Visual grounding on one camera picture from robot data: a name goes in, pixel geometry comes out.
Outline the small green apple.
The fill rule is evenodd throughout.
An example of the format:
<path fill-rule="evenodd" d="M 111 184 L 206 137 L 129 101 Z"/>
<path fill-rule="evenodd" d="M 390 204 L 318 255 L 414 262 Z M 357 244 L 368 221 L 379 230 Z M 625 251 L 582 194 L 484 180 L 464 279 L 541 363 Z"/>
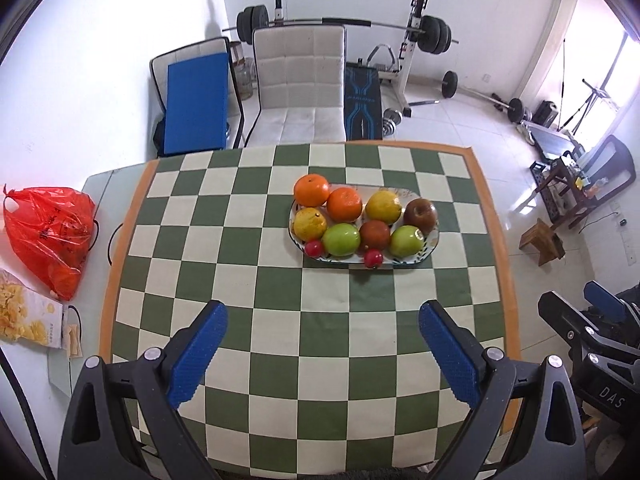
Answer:
<path fill-rule="evenodd" d="M 424 235 L 416 226 L 398 226 L 390 238 L 388 251 L 396 258 L 408 258 L 420 252 Z"/>

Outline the red tomato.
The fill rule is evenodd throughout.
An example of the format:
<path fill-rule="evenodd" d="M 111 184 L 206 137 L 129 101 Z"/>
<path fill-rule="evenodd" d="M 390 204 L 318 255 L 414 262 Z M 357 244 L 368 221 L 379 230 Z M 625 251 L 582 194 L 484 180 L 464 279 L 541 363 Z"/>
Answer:
<path fill-rule="evenodd" d="M 384 254 L 375 248 L 368 249 L 363 255 L 363 264 L 368 269 L 377 269 L 384 263 Z"/>
<path fill-rule="evenodd" d="M 310 240 L 305 244 L 304 251 L 309 258 L 317 259 L 322 257 L 324 255 L 322 240 Z"/>

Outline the dark orange fruit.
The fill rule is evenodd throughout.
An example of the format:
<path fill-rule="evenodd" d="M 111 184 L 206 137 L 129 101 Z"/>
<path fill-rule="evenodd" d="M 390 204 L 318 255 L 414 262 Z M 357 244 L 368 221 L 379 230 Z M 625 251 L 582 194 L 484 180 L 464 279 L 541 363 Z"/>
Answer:
<path fill-rule="evenodd" d="M 363 222 L 359 234 L 360 249 L 364 252 L 370 248 L 385 250 L 390 246 L 392 232 L 390 232 L 390 227 L 381 220 Z"/>

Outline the brown red apple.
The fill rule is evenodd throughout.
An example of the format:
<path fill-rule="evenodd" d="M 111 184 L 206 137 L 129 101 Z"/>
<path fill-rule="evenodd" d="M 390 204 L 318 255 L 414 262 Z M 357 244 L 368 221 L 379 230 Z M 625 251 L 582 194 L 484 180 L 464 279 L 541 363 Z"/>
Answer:
<path fill-rule="evenodd" d="M 430 200 L 419 197 L 405 206 L 404 223 L 407 226 L 415 226 L 425 236 L 436 228 L 437 222 L 437 210 Z"/>

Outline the large green apple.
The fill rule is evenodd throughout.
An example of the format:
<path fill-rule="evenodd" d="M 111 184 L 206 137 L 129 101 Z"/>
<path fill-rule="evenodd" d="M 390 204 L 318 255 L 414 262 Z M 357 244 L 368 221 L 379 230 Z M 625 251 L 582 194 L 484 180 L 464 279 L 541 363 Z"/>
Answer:
<path fill-rule="evenodd" d="M 326 252 L 336 258 L 354 254 L 360 246 L 360 233 L 351 223 L 337 223 L 326 229 L 322 236 Z"/>

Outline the yellow lemon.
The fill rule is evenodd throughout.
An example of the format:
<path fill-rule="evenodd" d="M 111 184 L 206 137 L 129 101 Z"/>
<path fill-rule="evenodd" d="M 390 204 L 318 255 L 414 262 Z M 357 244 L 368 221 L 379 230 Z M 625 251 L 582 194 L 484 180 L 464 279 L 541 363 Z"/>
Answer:
<path fill-rule="evenodd" d="M 390 190 L 379 190 L 371 195 L 366 203 L 368 220 L 378 220 L 391 226 L 402 214 L 398 195 Z"/>

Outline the small yellow orange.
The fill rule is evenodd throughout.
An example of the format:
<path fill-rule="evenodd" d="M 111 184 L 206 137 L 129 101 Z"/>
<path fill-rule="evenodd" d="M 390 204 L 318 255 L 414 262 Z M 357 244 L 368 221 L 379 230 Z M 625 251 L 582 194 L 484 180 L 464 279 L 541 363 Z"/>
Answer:
<path fill-rule="evenodd" d="M 311 240 L 321 240 L 328 228 L 326 217 L 318 208 L 305 207 L 296 212 L 292 230 L 295 236 L 307 243 Z"/>

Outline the small orange mandarin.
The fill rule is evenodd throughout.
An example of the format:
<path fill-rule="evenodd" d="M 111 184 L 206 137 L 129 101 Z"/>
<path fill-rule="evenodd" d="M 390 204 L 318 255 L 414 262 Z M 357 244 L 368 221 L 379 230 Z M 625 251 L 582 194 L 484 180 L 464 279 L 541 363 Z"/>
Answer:
<path fill-rule="evenodd" d="M 362 214 L 360 195 L 354 188 L 336 188 L 326 201 L 326 212 L 333 222 L 355 222 Z"/>

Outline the large orange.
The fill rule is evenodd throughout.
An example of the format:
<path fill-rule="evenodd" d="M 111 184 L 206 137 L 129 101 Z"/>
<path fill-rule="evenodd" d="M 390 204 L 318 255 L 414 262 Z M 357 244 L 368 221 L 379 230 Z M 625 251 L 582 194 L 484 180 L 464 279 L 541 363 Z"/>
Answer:
<path fill-rule="evenodd" d="M 299 206 L 316 208 L 328 200 L 331 189 L 321 174 L 305 174 L 295 182 L 293 193 Z"/>

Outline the small wooden stool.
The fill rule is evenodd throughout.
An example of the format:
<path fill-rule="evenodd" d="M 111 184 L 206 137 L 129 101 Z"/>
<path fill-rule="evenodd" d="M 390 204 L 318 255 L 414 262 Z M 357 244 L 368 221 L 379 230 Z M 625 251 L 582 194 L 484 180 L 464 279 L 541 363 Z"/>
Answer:
<path fill-rule="evenodd" d="M 565 257 L 565 249 L 559 235 L 544 220 L 537 219 L 536 223 L 525 231 L 518 243 L 518 249 L 524 250 L 532 246 L 538 252 L 538 266 Z"/>

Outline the green checkered tablecloth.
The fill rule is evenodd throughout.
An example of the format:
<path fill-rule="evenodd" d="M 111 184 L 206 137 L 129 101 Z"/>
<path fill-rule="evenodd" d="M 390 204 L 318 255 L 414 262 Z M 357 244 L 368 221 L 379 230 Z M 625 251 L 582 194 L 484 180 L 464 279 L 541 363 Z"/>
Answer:
<path fill-rule="evenodd" d="M 399 188 L 431 200 L 440 235 L 411 268 L 307 257 L 295 182 Z M 226 336 L 180 414 L 209 463 L 257 477 L 421 465 L 465 418 L 418 329 L 438 300 L 486 346 L 519 356 L 506 242 L 474 153 L 401 143 L 243 148 L 151 162 L 119 232 L 100 351 L 161 347 L 207 301 Z"/>

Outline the snack box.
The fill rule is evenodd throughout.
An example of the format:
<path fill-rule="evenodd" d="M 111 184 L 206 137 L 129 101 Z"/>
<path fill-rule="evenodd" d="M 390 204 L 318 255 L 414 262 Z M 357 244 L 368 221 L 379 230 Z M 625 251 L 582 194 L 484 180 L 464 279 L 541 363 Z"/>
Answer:
<path fill-rule="evenodd" d="M 62 347 L 63 306 L 1 270 L 0 333 L 10 341 L 26 339 L 47 348 Z"/>

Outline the red plastic bag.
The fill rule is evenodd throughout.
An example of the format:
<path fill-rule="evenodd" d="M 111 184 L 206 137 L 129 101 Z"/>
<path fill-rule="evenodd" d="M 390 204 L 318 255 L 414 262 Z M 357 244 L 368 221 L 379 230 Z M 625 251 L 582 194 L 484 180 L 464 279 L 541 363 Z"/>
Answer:
<path fill-rule="evenodd" d="M 91 197 L 66 186 L 6 188 L 2 207 L 17 258 L 55 297 L 72 300 L 93 240 Z"/>

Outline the black blue exercise board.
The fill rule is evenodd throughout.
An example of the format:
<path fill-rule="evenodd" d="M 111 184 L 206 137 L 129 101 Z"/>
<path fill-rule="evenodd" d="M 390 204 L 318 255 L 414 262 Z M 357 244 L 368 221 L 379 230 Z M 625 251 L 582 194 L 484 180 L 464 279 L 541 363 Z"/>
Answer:
<path fill-rule="evenodd" d="M 349 141 L 382 139 L 380 78 L 375 68 L 346 64 L 344 126 Z"/>

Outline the white padded chair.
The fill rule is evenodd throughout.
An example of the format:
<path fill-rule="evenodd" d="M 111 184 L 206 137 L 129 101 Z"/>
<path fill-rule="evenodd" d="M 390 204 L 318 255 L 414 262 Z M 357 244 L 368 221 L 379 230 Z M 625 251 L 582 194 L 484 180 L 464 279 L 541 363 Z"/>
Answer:
<path fill-rule="evenodd" d="M 345 44 L 340 25 L 254 31 L 259 110 L 248 148 L 346 140 Z"/>

